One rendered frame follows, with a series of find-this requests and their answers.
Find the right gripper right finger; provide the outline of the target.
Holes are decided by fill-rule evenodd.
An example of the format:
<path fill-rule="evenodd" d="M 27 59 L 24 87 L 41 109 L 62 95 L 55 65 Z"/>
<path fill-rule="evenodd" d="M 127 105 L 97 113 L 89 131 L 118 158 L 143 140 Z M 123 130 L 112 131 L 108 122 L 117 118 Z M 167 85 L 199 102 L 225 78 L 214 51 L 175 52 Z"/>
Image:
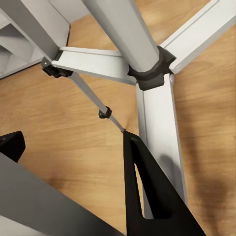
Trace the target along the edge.
<path fill-rule="evenodd" d="M 123 132 L 127 236 L 206 236 L 142 139 Z M 137 165 L 154 219 L 143 217 Z"/>

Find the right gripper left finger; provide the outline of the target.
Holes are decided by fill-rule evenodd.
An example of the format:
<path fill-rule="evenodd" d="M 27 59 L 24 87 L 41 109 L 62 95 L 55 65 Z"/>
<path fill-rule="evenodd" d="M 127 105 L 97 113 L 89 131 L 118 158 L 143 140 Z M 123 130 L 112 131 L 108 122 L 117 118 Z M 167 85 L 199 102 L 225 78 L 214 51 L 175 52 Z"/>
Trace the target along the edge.
<path fill-rule="evenodd" d="M 16 163 L 25 149 L 25 140 L 21 131 L 0 136 L 0 152 Z"/>

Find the camera tripod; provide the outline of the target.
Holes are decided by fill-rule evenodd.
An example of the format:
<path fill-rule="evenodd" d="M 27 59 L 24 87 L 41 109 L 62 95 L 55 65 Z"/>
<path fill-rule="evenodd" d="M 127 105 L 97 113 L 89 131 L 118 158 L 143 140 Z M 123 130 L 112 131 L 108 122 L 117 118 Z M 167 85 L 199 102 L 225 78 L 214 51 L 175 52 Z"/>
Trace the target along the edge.
<path fill-rule="evenodd" d="M 139 137 L 189 208 L 174 74 L 236 24 L 236 0 L 211 0 L 160 46 L 134 0 L 81 1 L 118 51 L 59 47 L 21 0 L 0 0 L 0 14 L 44 55 L 44 72 L 69 77 L 122 133 L 79 73 L 136 86 Z M 144 186 L 143 200 L 154 219 Z M 0 152 L 0 236 L 126 235 Z"/>

